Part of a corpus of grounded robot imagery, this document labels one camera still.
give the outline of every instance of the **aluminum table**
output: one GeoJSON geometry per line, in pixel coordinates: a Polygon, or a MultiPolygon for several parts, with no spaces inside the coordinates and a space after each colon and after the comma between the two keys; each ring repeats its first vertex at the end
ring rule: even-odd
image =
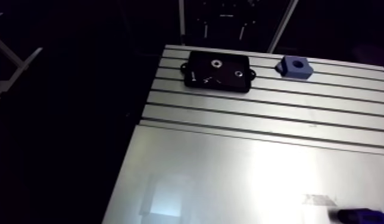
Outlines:
{"type": "Polygon", "coordinates": [[[167,45],[104,217],[117,223],[332,223],[384,211],[384,68],[309,58],[282,79],[281,55],[167,45]],[[190,51],[249,56],[247,94],[187,88],[190,51]]]}

